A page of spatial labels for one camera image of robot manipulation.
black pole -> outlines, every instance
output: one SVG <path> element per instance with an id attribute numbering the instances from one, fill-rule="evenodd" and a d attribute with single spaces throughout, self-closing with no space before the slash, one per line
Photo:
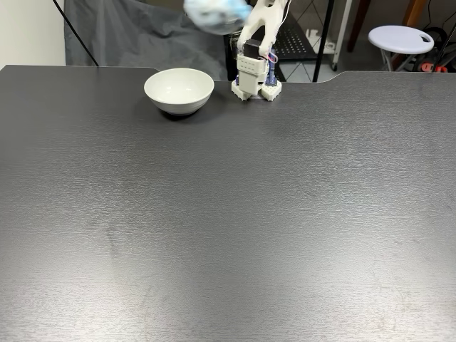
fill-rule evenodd
<path id="1" fill-rule="evenodd" d="M 60 12 L 60 14 L 62 15 L 63 19 L 65 19 L 65 22 L 68 24 L 68 26 L 70 27 L 70 30 L 73 32 L 73 34 L 76 36 L 76 38 L 79 40 L 79 43 L 82 45 L 82 47 L 84 48 L 85 52 L 88 54 L 88 56 L 90 57 L 90 59 L 92 60 L 92 62 L 94 62 L 94 64 L 96 66 L 99 66 L 97 61 L 94 59 L 94 57 L 92 56 L 92 53 L 90 53 L 90 51 L 88 50 L 87 46 L 84 44 L 83 40 L 79 37 L 78 33 L 76 32 L 76 30 L 74 29 L 73 25 L 71 25 L 71 22 L 68 20 L 68 18 L 66 17 L 66 15 L 64 14 L 64 12 L 62 11 L 62 9 L 60 8 L 60 6 L 57 4 L 57 1 L 56 0 L 52 0 L 54 2 L 54 5 L 56 5 L 58 11 Z"/>
<path id="2" fill-rule="evenodd" d="M 329 23 L 331 22 L 331 15 L 333 14 L 334 0 L 329 0 L 328 9 L 326 10 L 325 24 L 323 25 L 323 32 L 321 33 L 320 49 L 316 58 L 315 71 L 313 72 L 312 82 L 318 81 L 318 74 L 320 73 L 320 66 L 323 60 L 323 52 L 325 50 L 326 38 L 328 37 Z"/>

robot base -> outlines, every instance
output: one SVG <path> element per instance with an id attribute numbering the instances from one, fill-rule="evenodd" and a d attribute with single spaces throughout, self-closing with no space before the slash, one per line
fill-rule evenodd
<path id="1" fill-rule="evenodd" d="M 252 96 L 251 94 L 245 93 L 239 89 L 236 81 L 233 81 L 233 83 L 231 83 L 231 90 L 237 95 L 238 98 L 243 101 L 247 101 Z M 280 92 L 282 92 L 282 83 L 280 81 L 277 81 L 276 86 L 263 84 L 261 87 L 261 95 L 268 101 L 273 101 L 278 96 L 278 94 L 280 94 Z"/>

bowl rim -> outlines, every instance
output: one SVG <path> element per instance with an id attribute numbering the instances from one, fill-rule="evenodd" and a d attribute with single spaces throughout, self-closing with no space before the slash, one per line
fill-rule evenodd
<path id="1" fill-rule="evenodd" d="M 163 102 L 163 101 L 160 101 L 158 100 L 157 98 L 154 98 L 153 96 L 151 96 L 147 90 L 146 90 L 146 87 L 148 85 L 148 83 L 152 82 L 153 78 L 161 73 L 168 73 L 170 71 L 176 71 L 176 70 L 190 70 L 192 72 L 195 72 L 195 73 L 200 73 L 202 75 L 204 75 L 204 77 L 208 78 L 209 80 L 211 80 L 212 82 L 212 85 L 210 87 L 210 90 L 205 93 L 203 96 L 201 96 L 200 98 L 198 98 L 197 100 L 194 100 L 192 102 L 182 102 L 182 101 L 176 101 L 176 102 Z M 201 100 L 204 100 L 205 98 L 207 98 L 208 96 L 210 96 L 212 94 L 212 91 L 214 91 L 214 80 L 212 79 L 211 76 L 207 75 L 204 71 L 201 71 L 201 70 L 197 70 L 197 69 L 192 69 L 192 68 L 171 68 L 171 69 L 167 69 L 167 70 L 163 70 L 163 71 L 159 71 L 158 73 L 150 76 L 144 83 L 144 92 L 145 94 L 153 101 L 155 102 L 158 102 L 158 103 L 163 103 L 165 105 L 189 105 L 189 104 L 192 104 L 192 103 L 196 103 L 196 102 L 200 102 Z"/>

cable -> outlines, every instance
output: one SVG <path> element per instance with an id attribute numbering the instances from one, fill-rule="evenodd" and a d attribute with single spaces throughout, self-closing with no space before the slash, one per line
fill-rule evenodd
<path id="1" fill-rule="evenodd" d="M 430 3 L 431 3 L 431 2 L 432 2 L 432 0 L 429 0 L 429 2 L 427 3 L 427 4 L 428 4 L 428 5 L 427 5 L 427 9 L 428 9 L 428 10 L 427 10 L 427 15 L 429 16 L 429 23 L 425 26 L 425 28 L 424 28 L 423 30 L 427 29 L 428 26 L 430 25 L 430 23 L 432 22 L 432 20 L 431 20 L 431 18 L 430 18 Z"/>
<path id="2" fill-rule="evenodd" d="M 286 17 L 288 16 L 288 13 L 290 12 L 290 5 L 291 5 L 291 2 L 292 2 L 292 1 L 293 1 L 293 0 L 290 0 L 290 1 L 288 2 L 288 7 L 286 8 L 285 18 L 284 18 L 284 20 L 281 22 L 281 24 L 280 24 L 280 26 L 279 26 L 279 29 L 280 29 L 280 27 L 284 24 L 284 22 L 285 22 L 285 20 L 286 20 Z"/>
<path id="3" fill-rule="evenodd" d="M 66 17 L 66 15 L 64 14 L 64 12 L 62 11 L 62 9 L 60 8 L 60 6 L 57 4 L 57 1 L 56 0 L 52 0 L 54 2 L 54 4 L 56 5 L 58 11 L 60 12 L 60 14 L 62 15 L 62 17 L 65 19 L 65 22 L 68 24 L 68 26 L 70 26 L 70 29 L 72 30 L 72 32 L 74 33 L 74 35 L 76 36 L 76 38 L 79 40 L 79 43 L 81 43 L 81 45 L 83 46 L 85 52 L 90 56 L 90 58 L 92 59 L 92 61 L 94 62 L 94 64 L 96 66 L 99 66 L 97 61 L 94 59 L 94 57 L 92 56 L 92 53 L 90 53 L 90 51 L 88 50 L 88 48 L 86 47 L 86 45 L 84 44 L 84 42 L 82 41 L 82 39 L 79 37 L 79 35 L 76 33 L 76 30 L 73 28 L 73 25 L 71 25 L 71 22 L 68 20 L 68 18 Z"/>
<path id="4" fill-rule="evenodd" d="M 293 1 L 293 0 L 290 0 L 290 1 L 288 2 L 288 6 L 286 7 L 286 13 L 285 13 L 284 20 L 282 20 L 282 22 L 280 23 L 280 25 L 279 25 L 279 27 L 278 27 L 278 29 L 277 29 L 277 32 L 276 32 L 276 36 L 277 36 L 277 34 L 279 33 L 279 29 L 282 27 L 282 25 L 284 24 L 286 18 L 288 17 L 288 13 L 290 12 L 290 5 L 291 5 L 291 2 L 292 2 L 292 1 Z M 279 61 L 279 57 L 277 57 L 277 55 L 274 54 L 274 53 L 272 52 L 272 49 L 270 50 L 269 54 L 271 54 L 271 55 L 274 57 L 274 61 L 271 60 L 271 58 L 269 57 L 269 55 L 268 55 L 268 61 L 271 61 L 271 62 L 274 63 L 274 64 L 277 63 L 277 62 Z"/>
<path id="5" fill-rule="evenodd" d="M 445 53 L 445 49 L 447 48 L 447 45 L 448 45 L 448 42 L 450 41 L 451 39 L 451 36 L 453 35 L 453 33 L 456 31 L 456 24 L 453 26 L 453 28 L 451 29 L 451 32 L 450 34 L 448 35 L 448 38 L 447 40 L 445 41 L 445 43 L 442 45 L 442 48 L 440 49 L 440 52 L 439 52 L 439 56 L 437 57 L 437 60 L 435 61 L 434 63 L 434 67 L 432 69 L 433 72 L 437 71 L 437 66 L 440 62 L 440 60 L 442 59 L 443 57 L 443 54 Z"/>
<path id="6" fill-rule="evenodd" d="M 445 27 L 445 24 L 447 23 L 447 21 L 449 21 L 455 14 L 456 14 L 456 11 L 443 22 L 442 29 Z"/>

gray backdrop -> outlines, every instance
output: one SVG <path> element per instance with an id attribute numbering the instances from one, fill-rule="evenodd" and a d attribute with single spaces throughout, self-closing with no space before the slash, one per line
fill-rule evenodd
<path id="1" fill-rule="evenodd" d="M 66 0 L 65 13 L 101 66 L 195 68 L 227 79 L 223 38 L 182 12 L 137 0 Z M 67 25 L 65 42 L 67 65 L 92 65 Z"/>

